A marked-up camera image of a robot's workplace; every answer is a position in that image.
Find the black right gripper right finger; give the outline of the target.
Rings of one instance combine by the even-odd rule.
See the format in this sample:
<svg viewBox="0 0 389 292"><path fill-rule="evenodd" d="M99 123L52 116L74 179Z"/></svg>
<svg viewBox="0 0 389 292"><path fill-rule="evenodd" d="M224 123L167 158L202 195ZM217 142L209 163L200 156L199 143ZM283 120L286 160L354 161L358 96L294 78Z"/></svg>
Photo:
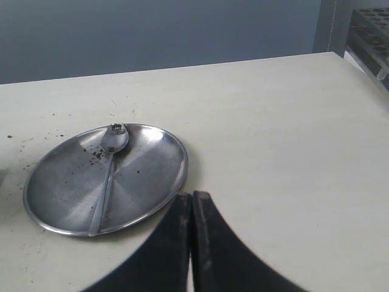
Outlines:
<svg viewBox="0 0 389 292"><path fill-rule="evenodd" d="M304 291L259 259L200 191L192 196L192 273L195 291Z"/></svg>

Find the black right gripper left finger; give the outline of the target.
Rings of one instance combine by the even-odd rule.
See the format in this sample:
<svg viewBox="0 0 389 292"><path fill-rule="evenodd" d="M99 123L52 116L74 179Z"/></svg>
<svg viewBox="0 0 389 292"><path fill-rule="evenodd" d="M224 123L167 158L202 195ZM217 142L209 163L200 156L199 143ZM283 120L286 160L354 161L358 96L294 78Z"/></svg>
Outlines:
<svg viewBox="0 0 389 292"><path fill-rule="evenodd" d="M85 291L187 291L191 207L191 195L176 195L135 253Z"/></svg>

